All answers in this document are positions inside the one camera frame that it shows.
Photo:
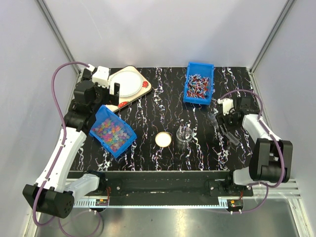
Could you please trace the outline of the clear plastic scoop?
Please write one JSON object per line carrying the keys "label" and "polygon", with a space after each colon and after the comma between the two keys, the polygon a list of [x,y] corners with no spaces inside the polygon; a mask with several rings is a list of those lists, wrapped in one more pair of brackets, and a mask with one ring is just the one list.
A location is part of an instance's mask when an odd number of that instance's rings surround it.
{"label": "clear plastic scoop", "polygon": [[231,132],[228,131],[226,125],[223,122],[218,122],[215,114],[209,114],[208,118],[215,131],[221,132],[221,134],[235,146],[240,143],[240,141]]}

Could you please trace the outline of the blue bin of star candies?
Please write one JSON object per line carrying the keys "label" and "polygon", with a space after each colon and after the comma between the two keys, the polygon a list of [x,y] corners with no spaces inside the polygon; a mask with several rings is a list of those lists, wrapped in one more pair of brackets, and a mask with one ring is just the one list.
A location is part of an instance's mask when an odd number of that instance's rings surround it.
{"label": "blue bin of star candies", "polygon": [[118,158],[136,140],[135,132],[105,105],[99,108],[95,116],[96,122],[89,135],[97,139],[114,158]]}

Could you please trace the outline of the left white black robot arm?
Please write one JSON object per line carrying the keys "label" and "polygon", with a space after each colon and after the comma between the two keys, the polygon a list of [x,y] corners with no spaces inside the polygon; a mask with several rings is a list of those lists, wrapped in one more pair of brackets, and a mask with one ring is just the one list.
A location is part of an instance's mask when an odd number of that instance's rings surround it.
{"label": "left white black robot arm", "polygon": [[76,84],[49,162],[35,183],[26,184],[22,191],[33,211],[66,218],[75,201],[89,192],[100,196],[106,191],[104,176],[97,171],[85,174],[72,185],[67,185],[66,179],[79,148],[96,122],[96,113],[103,105],[119,104],[119,89],[117,82],[109,87],[90,80]]}

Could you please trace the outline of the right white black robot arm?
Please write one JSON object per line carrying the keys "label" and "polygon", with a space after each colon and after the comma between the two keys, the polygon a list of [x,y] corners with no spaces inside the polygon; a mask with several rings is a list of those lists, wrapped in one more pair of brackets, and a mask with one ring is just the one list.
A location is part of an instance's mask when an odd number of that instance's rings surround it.
{"label": "right white black robot arm", "polygon": [[290,178],[293,144],[282,140],[267,126],[259,114],[250,108],[250,99],[218,99],[221,112],[215,116],[216,128],[234,145],[239,140],[234,132],[243,128],[254,141],[249,166],[231,171],[224,183],[228,195],[237,195],[242,188],[266,184],[275,188]]}

